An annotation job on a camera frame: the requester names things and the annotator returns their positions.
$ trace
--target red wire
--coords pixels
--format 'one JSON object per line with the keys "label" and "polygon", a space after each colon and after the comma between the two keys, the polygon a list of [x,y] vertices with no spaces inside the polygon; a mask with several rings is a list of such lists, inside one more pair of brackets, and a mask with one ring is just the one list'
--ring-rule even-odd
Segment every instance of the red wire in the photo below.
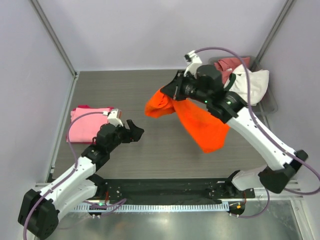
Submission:
{"label": "red wire", "polygon": [[109,200],[109,191],[105,193],[104,204],[107,206],[107,201]]}
{"label": "red wire", "polygon": [[246,192],[243,191],[243,198],[244,198],[244,203],[243,204],[246,204],[247,203],[247,196],[246,196]]}

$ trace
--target metal plate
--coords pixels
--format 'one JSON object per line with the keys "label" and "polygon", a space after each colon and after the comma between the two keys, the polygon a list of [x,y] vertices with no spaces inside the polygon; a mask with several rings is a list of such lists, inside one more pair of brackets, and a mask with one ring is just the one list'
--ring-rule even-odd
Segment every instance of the metal plate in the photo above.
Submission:
{"label": "metal plate", "polygon": [[[249,201],[244,214],[256,214],[265,205]],[[58,227],[73,227],[57,229],[47,240],[302,240],[290,201],[272,201],[268,211],[253,219],[208,211],[88,216],[69,213]]]}

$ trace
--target orange cloth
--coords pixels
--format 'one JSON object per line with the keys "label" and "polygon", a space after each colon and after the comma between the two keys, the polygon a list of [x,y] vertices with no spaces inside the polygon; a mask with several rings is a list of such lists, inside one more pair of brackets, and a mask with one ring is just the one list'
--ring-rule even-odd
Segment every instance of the orange cloth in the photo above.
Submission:
{"label": "orange cloth", "polygon": [[188,99],[175,101],[158,90],[144,109],[145,115],[153,118],[174,112],[205,153],[211,153],[224,146],[230,127]]}

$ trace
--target clothing pile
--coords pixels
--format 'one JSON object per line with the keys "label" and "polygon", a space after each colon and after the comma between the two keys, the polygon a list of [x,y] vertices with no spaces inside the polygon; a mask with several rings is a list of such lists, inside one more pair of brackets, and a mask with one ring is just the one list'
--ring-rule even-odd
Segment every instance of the clothing pile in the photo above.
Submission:
{"label": "clothing pile", "polygon": [[[250,65],[250,57],[242,59],[245,63],[245,67],[248,68]],[[223,58],[218,62],[214,63],[217,70],[222,73],[222,82],[224,88],[229,91],[236,92],[239,96],[248,101],[248,90],[247,90],[247,77],[245,67],[237,58]],[[259,70],[251,72],[248,69],[250,77],[250,99],[251,105],[259,103],[267,92],[269,84],[269,71]]]}
{"label": "clothing pile", "polygon": [[[92,108],[88,105],[79,105],[70,112],[71,122],[83,114],[92,112],[110,112],[113,107]],[[108,123],[108,118],[103,114],[91,114],[79,118],[71,127],[69,139],[71,143],[91,144],[100,127]]]}

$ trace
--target gray bin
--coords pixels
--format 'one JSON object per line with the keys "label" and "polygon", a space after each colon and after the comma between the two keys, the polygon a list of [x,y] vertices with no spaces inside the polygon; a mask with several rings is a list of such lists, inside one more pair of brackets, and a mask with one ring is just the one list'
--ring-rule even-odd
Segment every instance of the gray bin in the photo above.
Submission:
{"label": "gray bin", "polygon": [[[254,56],[242,56],[242,58],[246,58],[246,57],[250,57],[250,66],[249,66],[250,71],[256,72],[263,69],[260,63],[256,60]],[[212,57],[209,59],[208,63],[213,65],[219,59],[223,59],[223,58],[230,58],[230,56]],[[252,109],[257,116],[267,116],[269,114],[273,114],[276,111],[278,111],[278,105],[269,87],[265,95],[263,96],[262,100],[256,106],[253,106]]]}

